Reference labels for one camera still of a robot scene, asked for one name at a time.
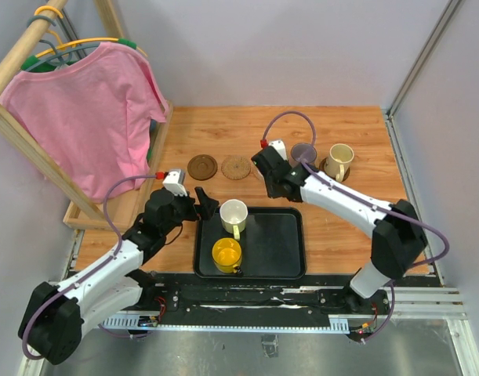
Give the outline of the woven rattan coaster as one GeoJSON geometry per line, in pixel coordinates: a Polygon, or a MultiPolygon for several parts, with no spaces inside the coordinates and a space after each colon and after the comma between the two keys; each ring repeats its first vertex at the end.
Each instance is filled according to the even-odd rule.
{"type": "Polygon", "coordinates": [[[254,170],[254,176],[255,176],[258,180],[263,181],[263,175],[261,174],[261,172],[260,172],[258,169],[255,169],[255,170],[254,170]]]}
{"type": "Polygon", "coordinates": [[[231,180],[241,180],[246,178],[251,172],[251,165],[247,158],[231,155],[226,157],[221,164],[221,172],[231,180]]]}

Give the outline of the white faceted cup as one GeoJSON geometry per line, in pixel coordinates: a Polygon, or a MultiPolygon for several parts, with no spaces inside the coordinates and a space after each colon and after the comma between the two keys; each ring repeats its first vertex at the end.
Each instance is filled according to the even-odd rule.
{"type": "Polygon", "coordinates": [[[248,208],[243,201],[230,199],[220,206],[220,220],[223,228],[235,240],[240,240],[248,218],[248,208]]]}

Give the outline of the purple cup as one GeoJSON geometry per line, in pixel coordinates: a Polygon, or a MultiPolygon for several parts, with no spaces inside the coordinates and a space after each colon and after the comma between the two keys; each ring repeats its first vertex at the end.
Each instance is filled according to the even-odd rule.
{"type": "Polygon", "coordinates": [[[317,151],[309,143],[297,143],[292,147],[289,156],[291,166],[296,166],[300,161],[313,164],[317,159],[317,151]]]}

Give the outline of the dark wooden coaster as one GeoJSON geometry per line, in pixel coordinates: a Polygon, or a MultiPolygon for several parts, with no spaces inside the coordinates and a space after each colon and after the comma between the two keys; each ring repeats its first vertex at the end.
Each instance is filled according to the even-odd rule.
{"type": "Polygon", "coordinates": [[[208,154],[199,154],[191,158],[187,165],[188,174],[196,180],[211,179],[217,172],[216,159],[208,154]]]}
{"type": "Polygon", "coordinates": [[[318,168],[339,183],[344,182],[350,175],[350,166],[348,164],[343,164],[339,160],[334,161],[329,157],[325,157],[320,162],[318,168]]]}

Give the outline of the yellow cup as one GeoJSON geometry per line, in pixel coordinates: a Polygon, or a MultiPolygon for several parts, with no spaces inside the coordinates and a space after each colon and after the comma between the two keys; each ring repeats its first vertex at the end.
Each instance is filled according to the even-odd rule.
{"type": "Polygon", "coordinates": [[[234,238],[219,239],[212,246],[212,260],[220,272],[238,275],[241,272],[241,245],[234,238]]]}

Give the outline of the cream cartoon cup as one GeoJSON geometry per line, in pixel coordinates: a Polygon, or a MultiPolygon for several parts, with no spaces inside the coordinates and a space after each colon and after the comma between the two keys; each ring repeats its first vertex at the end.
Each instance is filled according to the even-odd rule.
{"type": "Polygon", "coordinates": [[[343,143],[334,144],[326,160],[325,172],[335,181],[341,183],[350,169],[354,160],[353,149],[343,143]]]}

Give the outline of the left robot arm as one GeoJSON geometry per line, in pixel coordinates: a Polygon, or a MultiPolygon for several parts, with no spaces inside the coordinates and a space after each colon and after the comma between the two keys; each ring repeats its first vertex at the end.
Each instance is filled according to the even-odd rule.
{"type": "Polygon", "coordinates": [[[140,267],[184,222],[209,220],[219,202],[197,187],[197,196],[155,190],[133,225],[118,235],[116,245],[93,264],[58,284],[40,283],[31,293],[18,329],[29,360],[64,362],[94,327],[125,307],[145,310],[156,290],[143,283],[140,267]]]}

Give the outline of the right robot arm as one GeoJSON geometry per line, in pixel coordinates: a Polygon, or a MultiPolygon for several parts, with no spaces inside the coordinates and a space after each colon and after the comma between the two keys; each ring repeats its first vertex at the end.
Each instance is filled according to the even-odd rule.
{"type": "Polygon", "coordinates": [[[413,206],[377,200],[335,181],[312,165],[292,167],[273,146],[252,157],[264,179],[267,196],[312,204],[356,226],[371,239],[370,261],[337,295],[339,304],[362,313],[372,296],[392,280],[401,279],[427,246],[413,206]]]}

